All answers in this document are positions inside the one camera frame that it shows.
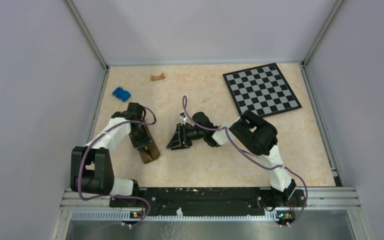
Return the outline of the brown fabric napkin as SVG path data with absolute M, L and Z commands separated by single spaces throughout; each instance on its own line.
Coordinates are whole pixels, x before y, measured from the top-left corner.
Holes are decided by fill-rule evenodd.
M 156 145 L 151 132 L 146 125 L 141 126 L 143 135 L 140 140 L 140 146 L 136 148 L 139 152 L 142 162 L 146 165 L 158 160 L 161 156 L 160 150 Z

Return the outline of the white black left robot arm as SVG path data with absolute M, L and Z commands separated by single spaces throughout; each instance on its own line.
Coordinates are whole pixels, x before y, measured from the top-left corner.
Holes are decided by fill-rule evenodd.
M 79 198 L 88 201 L 103 196 L 121 196 L 129 207 L 140 202 L 133 179 L 115 177 L 111 153 L 125 137 L 129 137 L 144 164 L 160 157 L 160 151 L 150 133 L 145 118 L 153 112 L 136 102 L 128 104 L 125 111 L 116 111 L 103 130 L 84 146 L 71 152 L 70 188 Z

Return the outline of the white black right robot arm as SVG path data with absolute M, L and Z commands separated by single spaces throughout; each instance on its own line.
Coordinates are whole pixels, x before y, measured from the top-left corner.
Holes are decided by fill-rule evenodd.
M 168 150 L 188 149 L 195 140 L 204 140 L 212 148 L 218 148 L 238 140 L 244 153 L 258 157 L 257 164 L 269 171 L 273 200 L 279 206 L 287 206 L 294 198 L 297 188 L 280 155 L 277 129 L 268 121 L 250 110 L 246 110 L 230 125 L 214 125 L 204 112 L 193 116 L 182 113 L 183 123 L 176 125 Z

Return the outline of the blue toy car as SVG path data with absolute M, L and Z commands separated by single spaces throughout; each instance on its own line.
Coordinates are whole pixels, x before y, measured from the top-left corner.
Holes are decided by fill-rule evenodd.
M 131 93 L 125 89 L 123 89 L 122 87 L 117 87 L 113 92 L 112 92 L 112 95 L 123 101 L 123 102 L 126 102 L 127 100 L 129 100 L 129 98 L 131 97 Z

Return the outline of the small wooden arch block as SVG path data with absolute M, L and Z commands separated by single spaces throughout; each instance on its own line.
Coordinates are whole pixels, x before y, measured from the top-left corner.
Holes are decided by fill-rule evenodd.
M 152 82 L 155 82 L 155 81 L 159 81 L 159 80 L 164 80 L 166 77 L 165 77 L 165 74 L 164 73 L 161 73 L 160 75 L 151 75 L 150 76 L 150 79 Z

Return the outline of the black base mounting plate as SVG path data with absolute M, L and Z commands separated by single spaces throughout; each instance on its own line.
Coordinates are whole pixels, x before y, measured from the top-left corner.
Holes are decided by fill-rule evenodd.
M 268 187 L 148 187 L 133 192 L 134 199 L 112 197 L 111 208 L 137 208 L 151 217 L 242 217 L 263 216 L 276 210 L 304 205 L 305 193 L 294 191 L 289 199 Z

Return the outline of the black white checkerboard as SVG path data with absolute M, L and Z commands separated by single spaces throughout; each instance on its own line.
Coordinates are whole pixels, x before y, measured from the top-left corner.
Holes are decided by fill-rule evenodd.
M 239 115 L 251 111 L 265 118 L 302 108 L 276 63 L 224 73 L 222 76 Z

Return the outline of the aluminium frame rail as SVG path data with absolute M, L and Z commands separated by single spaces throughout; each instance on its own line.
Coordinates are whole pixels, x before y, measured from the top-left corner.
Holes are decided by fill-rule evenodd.
M 292 220 L 296 218 L 301 208 L 305 210 L 350 210 L 358 209 L 361 204 L 357 192 L 352 187 L 299 187 L 304 191 L 304 204 L 298 209 L 281 208 L 273 213 L 259 216 L 184 216 L 176 213 L 174 216 L 150 216 L 151 206 L 145 211 L 138 208 L 110 207 L 112 196 L 101 196 L 90 200 L 82 200 L 77 192 L 66 189 L 60 208 L 71 211 L 74 220 L 137 222 L 145 221 L 274 221 Z

